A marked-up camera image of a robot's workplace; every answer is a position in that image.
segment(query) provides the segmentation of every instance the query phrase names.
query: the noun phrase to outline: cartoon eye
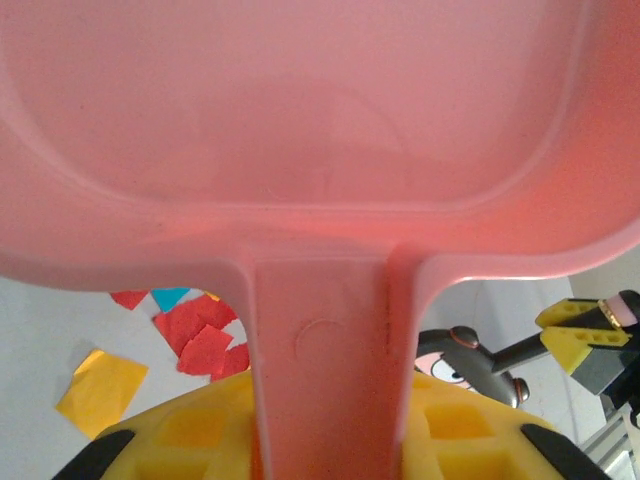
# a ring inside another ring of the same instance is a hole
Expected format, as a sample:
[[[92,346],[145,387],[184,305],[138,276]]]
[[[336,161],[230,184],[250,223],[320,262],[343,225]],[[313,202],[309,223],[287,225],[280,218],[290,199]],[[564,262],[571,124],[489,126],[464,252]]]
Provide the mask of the cartoon eye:
[[[437,360],[431,366],[431,376],[436,377],[439,380],[444,380],[447,383],[464,382],[464,378],[462,378],[462,376],[451,368],[451,366],[442,358]]]

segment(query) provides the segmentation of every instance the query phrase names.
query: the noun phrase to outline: pink plastic scoop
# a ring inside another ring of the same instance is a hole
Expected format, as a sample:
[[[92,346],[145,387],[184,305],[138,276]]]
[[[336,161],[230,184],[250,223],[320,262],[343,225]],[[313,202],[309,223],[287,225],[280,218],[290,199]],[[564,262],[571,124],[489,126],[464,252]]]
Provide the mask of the pink plastic scoop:
[[[228,300],[269,479],[395,478],[439,291],[640,240],[633,0],[2,0],[0,32],[0,271]]]

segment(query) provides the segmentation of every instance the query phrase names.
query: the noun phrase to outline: red paper scrap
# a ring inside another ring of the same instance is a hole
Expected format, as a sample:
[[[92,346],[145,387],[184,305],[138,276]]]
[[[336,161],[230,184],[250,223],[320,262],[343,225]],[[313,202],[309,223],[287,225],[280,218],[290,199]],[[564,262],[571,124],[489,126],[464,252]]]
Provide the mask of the red paper scrap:
[[[249,346],[246,343],[228,350],[224,358],[224,368],[220,373],[211,375],[211,381],[222,380],[249,368]]]
[[[236,314],[228,305],[203,295],[176,306],[169,313],[156,315],[153,323],[171,349],[180,356],[187,342],[206,325],[222,330],[235,319]]]
[[[142,299],[147,296],[148,290],[145,291],[133,291],[133,292],[116,292],[111,294],[111,298],[124,308],[133,310],[136,308]]]
[[[222,372],[225,351],[233,337],[211,325],[205,326],[187,342],[178,360],[178,371],[190,375],[213,375]]]

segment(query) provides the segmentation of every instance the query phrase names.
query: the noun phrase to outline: colorful paper scraps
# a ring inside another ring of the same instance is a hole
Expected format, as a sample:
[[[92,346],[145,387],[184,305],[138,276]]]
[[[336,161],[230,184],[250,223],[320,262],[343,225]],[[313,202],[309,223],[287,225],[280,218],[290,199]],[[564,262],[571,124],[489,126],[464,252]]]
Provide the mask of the colorful paper scraps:
[[[156,315],[153,323],[179,357],[187,342],[206,325],[222,330],[235,319],[231,307],[203,295],[178,305],[169,313]]]
[[[131,291],[131,292],[116,292],[111,294],[111,298],[124,308],[133,310],[140,302],[147,296],[148,290],[145,291]]]
[[[225,352],[233,337],[211,325],[206,325],[185,345],[178,371],[190,375],[216,375],[225,366]]]
[[[148,367],[102,350],[93,350],[73,374],[56,410],[93,440],[120,421]]]
[[[227,350],[224,358],[224,368],[219,374],[212,374],[211,381],[222,380],[249,368],[249,346],[246,343]]]
[[[171,311],[173,307],[186,295],[189,288],[156,288],[151,290],[151,295],[164,313]]]

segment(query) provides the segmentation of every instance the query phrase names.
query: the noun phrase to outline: white surface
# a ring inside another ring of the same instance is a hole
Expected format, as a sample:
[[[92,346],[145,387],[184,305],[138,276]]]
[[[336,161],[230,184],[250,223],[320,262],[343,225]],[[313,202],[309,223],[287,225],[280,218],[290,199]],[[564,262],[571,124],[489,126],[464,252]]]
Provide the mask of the white surface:
[[[422,330],[467,325],[480,341],[497,351],[539,332],[534,323],[546,307],[571,297],[569,280],[472,281],[443,292],[422,322]],[[569,377],[547,356],[511,373],[526,380],[531,398],[522,409],[545,418],[563,434],[580,444],[605,424],[595,397]]]
[[[459,284],[437,299],[425,325],[471,325],[487,347],[499,349],[536,332],[535,316],[570,295],[566,279]],[[125,416],[208,382],[176,372],[174,353],[149,320],[157,311],[150,298],[129,312],[106,293],[62,292],[0,278],[0,479],[51,478],[87,443],[53,407],[93,348],[150,367]],[[238,335],[241,325],[232,322],[227,329]],[[598,400],[550,358],[517,373],[532,390],[526,409],[571,438],[586,439],[604,424]]]

